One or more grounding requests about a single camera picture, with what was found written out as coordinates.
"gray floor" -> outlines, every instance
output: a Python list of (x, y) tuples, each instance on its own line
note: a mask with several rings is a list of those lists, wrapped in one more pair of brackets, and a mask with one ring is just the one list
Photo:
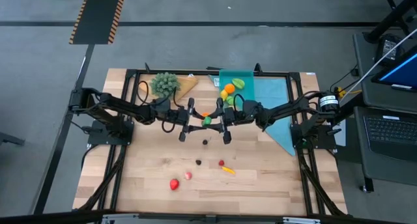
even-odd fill
[[(0, 0), (0, 20), (71, 21), (81, 2)], [(122, 21), (379, 21), (389, 11), (386, 0), (126, 0)], [(71, 30), (0, 27), (0, 131), (26, 139), (23, 147), (0, 147), (0, 216), (31, 213), (87, 49), (68, 44)], [(108, 68), (143, 68), (144, 62), (188, 69), (261, 63), (264, 70), (316, 72), (324, 90), (356, 64), (352, 35), (362, 31), (368, 29), (120, 27), (114, 44), (95, 46), (84, 87), (101, 89)], [(71, 209), (86, 141), (71, 127), (46, 212)], [(350, 214), (417, 222), (417, 188), (377, 181), (377, 191), (366, 195), (357, 189), (360, 167), (340, 163), (339, 170)]]

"wooden table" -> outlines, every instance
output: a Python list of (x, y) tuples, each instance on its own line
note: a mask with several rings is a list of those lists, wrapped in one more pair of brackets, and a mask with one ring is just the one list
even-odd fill
[[(125, 69), (109, 69), (103, 92), (121, 96)], [(304, 92), (319, 90), (312, 73), (300, 73)], [(186, 105), (195, 98), (198, 112), (213, 112), (218, 88), (208, 76), (196, 76), (199, 83), (179, 102)], [(150, 75), (141, 75), (150, 79)], [(131, 80), (129, 93), (133, 88)], [(190, 121), (201, 123), (198, 119)], [(224, 145), (222, 135), (212, 130), (192, 132), (184, 143), (178, 140), (180, 127), (164, 133), (161, 123), (150, 126), (135, 124), (134, 138), (128, 147), (122, 172), (117, 210), (123, 212), (156, 212), (184, 214), (234, 215), (306, 215), (300, 169), (296, 156), (290, 156), (255, 124), (230, 127), (232, 142)], [(208, 145), (202, 140), (208, 139)], [(102, 145), (86, 157), (78, 184), (74, 208), (83, 205), (103, 179), (109, 146)], [(316, 150), (321, 185), (339, 209), (346, 212), (338, 168), (325, 150)], [(200, 166), (195, 160), (201, 160)], [(219, 160), (233, 168), (236, 175), (221, 170)], [(193, 178), (185, 180), (185, 172)], [(171, 191), (169, 181), (180, 181)], [(111, 197), (112, 184), (108, 197)], [(314, 189), (310, 185), (313, 210), (317, 212)], [(105, 207), (109, 207), (110, 198)]]

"laptop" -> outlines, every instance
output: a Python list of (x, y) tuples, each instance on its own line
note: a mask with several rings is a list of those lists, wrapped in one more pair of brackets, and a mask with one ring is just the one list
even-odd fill
[[(372, 81), (391, 85), (394, 89), (417, 92), (417, 46), (406, 52), (398, 63), (379, 72)], [(417, 115), (368, 109), (363, 121), (372, 152), (417, 162)]]
[(394, 89), (417, 91), (417, 46), (406, 52), (395, 65), (379, 72), (372, 81), (391, 85)]

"toy fruit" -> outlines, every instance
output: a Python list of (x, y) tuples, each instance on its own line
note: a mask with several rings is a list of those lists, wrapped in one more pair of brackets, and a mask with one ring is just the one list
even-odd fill
[(169, 182), (169, 186), (171, 187), (171, 190), (176, 190), (180, 186), (180, 182), (177, 179), (172, 179)]
[(204, 120), (201, 122), (201, 125), (205, 126), (210, 123), (211, 123), (211, 117), (205, 117)]
[(228, 96), (228, 97), (226, 98), (226, 102), (227, 102), (229, 105), (233, 105), (233, 100), (234, 100), (233, 96)]
[(222, 166), (222, 169), (223, 169), (224, 171), (228, 172), (228, 173), (231, 173), (232, 175), (234, 175), (234, 174), (235, 174), (234, 170), (229, 169), (229, 168), (227, 168), (227, 167)]
[(224, 87), (224, 90), (228, 93), (228, 94), (232, 94), (235, 91), (235, 86), (233, 84), (227, 84)]
[(245, 82), (239, 78), (233, 78), (232, 83), (235, 85), (236, 88), (242, 90), (245, 87)]
[(220, 92), (220, 97), (222, 97), (223, 101), (226, 101), (227, 96), (228, 96), (228, 93), (226, 92), (226, 90), (222, 90)]
[(190, 172), (185, 173), (185, 179), (190, 180), (193, 175)]

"lemon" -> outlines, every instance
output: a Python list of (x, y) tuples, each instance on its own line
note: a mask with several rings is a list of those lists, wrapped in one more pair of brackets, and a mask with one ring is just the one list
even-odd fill
[(225, 91), (225, 90), (222, 90), (221, 92), (220, 92), (220, 97), (222, 97), (222, 100), (223, 101), (226, 101), (226, 98), (227, 98), (227, 96), (228, 96), (229, 94)]

